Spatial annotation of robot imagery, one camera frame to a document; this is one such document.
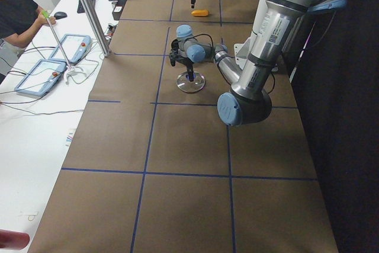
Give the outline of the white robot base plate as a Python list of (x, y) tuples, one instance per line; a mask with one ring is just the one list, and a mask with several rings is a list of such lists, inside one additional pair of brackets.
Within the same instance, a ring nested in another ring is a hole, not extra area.
[(256, 37), (256, 33), (252, 31), (251, 35), (246, 39), (244, 43), (234, 44), (235, 61), (241, 69), (243, 69), (245, 66), (245, 63), (248, 59), (248, 55), (256, 40)]

